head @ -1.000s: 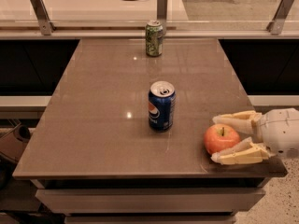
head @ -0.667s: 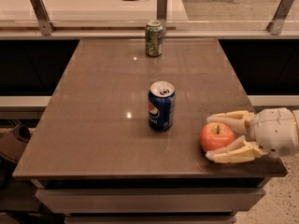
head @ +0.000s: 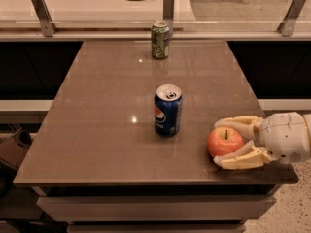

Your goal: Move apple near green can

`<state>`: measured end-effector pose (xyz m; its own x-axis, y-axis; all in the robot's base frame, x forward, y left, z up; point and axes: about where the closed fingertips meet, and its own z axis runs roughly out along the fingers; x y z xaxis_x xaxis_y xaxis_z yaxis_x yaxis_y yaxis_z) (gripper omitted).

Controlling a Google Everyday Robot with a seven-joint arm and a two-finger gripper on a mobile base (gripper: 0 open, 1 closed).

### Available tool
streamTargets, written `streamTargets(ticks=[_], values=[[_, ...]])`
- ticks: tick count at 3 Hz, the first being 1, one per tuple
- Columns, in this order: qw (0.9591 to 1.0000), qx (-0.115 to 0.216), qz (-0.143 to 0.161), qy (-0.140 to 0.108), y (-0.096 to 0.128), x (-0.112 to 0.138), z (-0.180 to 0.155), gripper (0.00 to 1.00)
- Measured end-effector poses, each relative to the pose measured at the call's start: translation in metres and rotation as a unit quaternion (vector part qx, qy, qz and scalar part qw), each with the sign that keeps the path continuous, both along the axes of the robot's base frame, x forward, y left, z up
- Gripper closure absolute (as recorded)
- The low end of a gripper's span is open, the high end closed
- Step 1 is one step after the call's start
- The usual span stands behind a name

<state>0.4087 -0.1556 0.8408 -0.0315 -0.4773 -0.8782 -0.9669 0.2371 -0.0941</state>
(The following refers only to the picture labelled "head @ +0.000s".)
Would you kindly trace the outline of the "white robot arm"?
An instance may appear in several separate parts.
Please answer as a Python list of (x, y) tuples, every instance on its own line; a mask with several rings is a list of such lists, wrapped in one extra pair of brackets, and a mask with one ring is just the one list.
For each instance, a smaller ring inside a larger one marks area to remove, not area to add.
[(237, 116), (223, 118), (216, 129), (228, 127), (249, 139), (233, 152), (211, 153), (214, 162), (227, 170), (252, 169), (278, 161), (305, 162), (311, 155), (311, 115), (277, 113), (267, 118)]

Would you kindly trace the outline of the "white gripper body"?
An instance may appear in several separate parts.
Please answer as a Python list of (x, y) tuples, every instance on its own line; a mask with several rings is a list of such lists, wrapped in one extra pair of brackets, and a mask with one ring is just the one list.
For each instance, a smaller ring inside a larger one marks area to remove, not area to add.
[(259, 127), (259, 139), (273, 160), (305, 162), (311, 156), (311, 114), (273, 114)]

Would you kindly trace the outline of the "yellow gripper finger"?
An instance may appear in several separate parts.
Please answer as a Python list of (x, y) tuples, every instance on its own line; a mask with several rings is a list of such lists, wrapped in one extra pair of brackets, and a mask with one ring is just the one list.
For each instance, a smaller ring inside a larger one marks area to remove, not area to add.
[(220, 119), (214, 124), (214, 127), (229, 127), (239, 132), (242, 136), (255, 140), (262, 123), (262, 117), (236, 116)]
[(226, 170), (253, 169), (272, 161), (265, 147), (256, 147), (254, 141), (249, 141), (240, 149), (223, 156), (217, 155), (214, 162)]

